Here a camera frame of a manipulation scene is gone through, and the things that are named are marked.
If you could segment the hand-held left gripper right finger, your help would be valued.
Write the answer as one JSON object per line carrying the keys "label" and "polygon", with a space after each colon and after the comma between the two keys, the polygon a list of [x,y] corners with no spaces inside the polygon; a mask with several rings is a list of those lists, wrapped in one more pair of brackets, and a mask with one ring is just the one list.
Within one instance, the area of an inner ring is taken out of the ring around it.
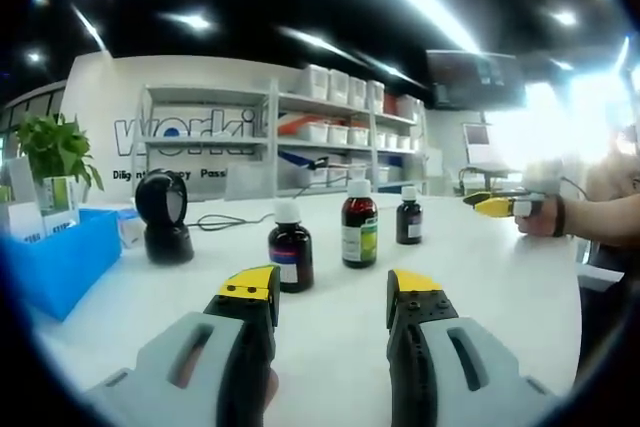
{"label": "hand-held left gripper right finger", "polygon": [[557,402],[428,276],[389,271],[387,328],[394,426],[533,426]]}

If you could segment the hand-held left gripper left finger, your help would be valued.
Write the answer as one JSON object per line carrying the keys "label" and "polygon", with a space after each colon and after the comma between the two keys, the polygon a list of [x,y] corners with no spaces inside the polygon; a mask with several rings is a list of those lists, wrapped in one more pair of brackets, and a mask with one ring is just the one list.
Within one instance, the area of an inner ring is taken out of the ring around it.
{"label": "hand-held left gripper left finger", "polygon": [[280,269],[243,270],[86,394],[109,426],[260,426],[266,407]]}

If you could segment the person's right hand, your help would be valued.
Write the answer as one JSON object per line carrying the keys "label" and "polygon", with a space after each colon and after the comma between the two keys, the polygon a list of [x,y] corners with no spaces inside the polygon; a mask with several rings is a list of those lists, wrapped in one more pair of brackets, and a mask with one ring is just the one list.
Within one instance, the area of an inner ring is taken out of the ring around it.
{"label": "person's right hand", "polygon": [[552,237],[556,226],[557,199],[548,197],[522,202],[522,205],[529,208],[529,214],[515,217],[519,232],[537,237]]}

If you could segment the person's left hand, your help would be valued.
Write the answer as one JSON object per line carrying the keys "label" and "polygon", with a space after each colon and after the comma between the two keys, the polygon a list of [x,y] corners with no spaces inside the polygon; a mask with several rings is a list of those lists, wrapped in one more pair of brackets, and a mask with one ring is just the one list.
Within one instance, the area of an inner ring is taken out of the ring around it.
{"label": "person's left hand", "polygon": [[278,389],[279,389],[279,376],[273,369],[271,369],[269,371],[269,377],[268,377],[267,386],[265,389],[264,409],[267,409],[269,407]]}

